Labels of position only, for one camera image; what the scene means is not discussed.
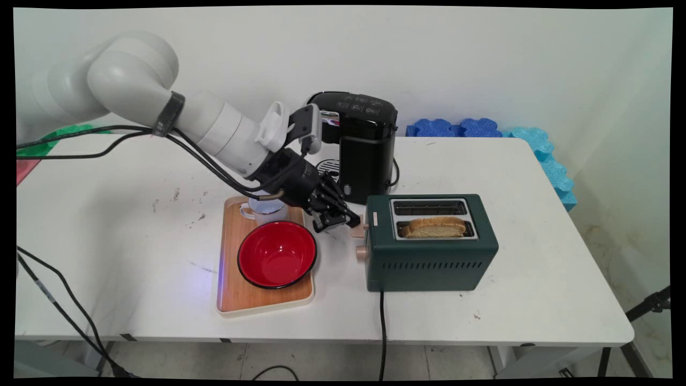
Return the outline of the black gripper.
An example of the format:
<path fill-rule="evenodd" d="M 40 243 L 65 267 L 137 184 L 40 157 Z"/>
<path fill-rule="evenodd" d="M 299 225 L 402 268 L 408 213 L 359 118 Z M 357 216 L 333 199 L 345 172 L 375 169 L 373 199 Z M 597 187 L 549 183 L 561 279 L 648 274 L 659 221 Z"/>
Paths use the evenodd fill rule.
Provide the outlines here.
<path fill-rule="evenodd" d="M 264 163 L 251 174 L 251 180 L 264 185 L 261 190 L 275 195 L 283 190 L 282 202 L 312 212 L 316 233 L 340 225 L 357 227 L 361 218 L 344 200 L 343 192 L 330 173 L 319 175 L 317 169 L 292 149 L 269 152 Z"/>

